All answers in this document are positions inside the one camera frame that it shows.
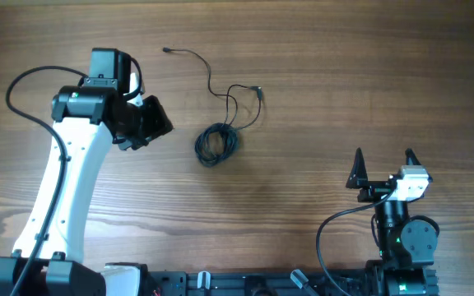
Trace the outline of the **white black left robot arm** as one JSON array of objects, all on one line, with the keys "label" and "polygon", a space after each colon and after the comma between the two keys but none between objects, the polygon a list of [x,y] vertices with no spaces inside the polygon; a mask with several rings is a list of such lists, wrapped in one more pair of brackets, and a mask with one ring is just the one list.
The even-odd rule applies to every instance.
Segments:
[{"label": "white black left robot arm", "polygon": [[112,146],[138,150],[170,132],[159,100],[145,95],[135,58],[95,48],[88,73],[54,96],[52,144],[30,217],[0,257],[0,295],[158,295],[144,264],[83,263],[84,233],[100,167]]}]

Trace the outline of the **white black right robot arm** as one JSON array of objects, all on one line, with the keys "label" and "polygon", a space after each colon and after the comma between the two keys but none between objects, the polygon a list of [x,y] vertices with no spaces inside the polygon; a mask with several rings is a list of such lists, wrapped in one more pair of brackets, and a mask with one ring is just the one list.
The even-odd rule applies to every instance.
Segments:
[{"label": "white black right robot arm", "polygon": [[406,163],[386,181],[370,181],[361,149],[346,181],[349,189],[358,189],[359,202],[374,205],[373,234],[380,250],[378,260],[365,265],[369,295],[438,295],[434,253],[440,228],[424,215],[410,215],[408,206],[424,197],[432,182],[425,166],[411,149]]}]

